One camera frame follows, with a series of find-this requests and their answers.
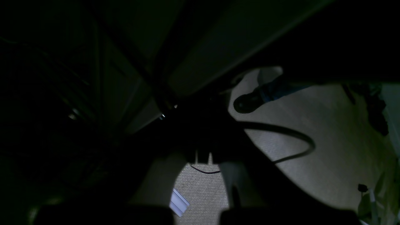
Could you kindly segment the left gripper black image-right right finger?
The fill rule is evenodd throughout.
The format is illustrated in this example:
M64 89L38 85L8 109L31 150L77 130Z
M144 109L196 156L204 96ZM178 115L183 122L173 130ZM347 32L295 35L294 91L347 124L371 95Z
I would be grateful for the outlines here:
M270 160L245 129L302 140L304 152ZM197 138L216 156L225 182L229 209L221 225L358 225L354 211L330 207L310 196L276 166L313 152L315 142L299 131L276 125L230 125L197 128Z

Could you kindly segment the black left gripper image-right left finger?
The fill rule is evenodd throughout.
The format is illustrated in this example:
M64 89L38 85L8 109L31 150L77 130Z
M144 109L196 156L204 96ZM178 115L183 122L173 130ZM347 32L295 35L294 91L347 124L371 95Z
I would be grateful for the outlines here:
M40 208L35 225L174 225L175 181L194 160L193 138L135 141L123 148L110 175L79 196Z

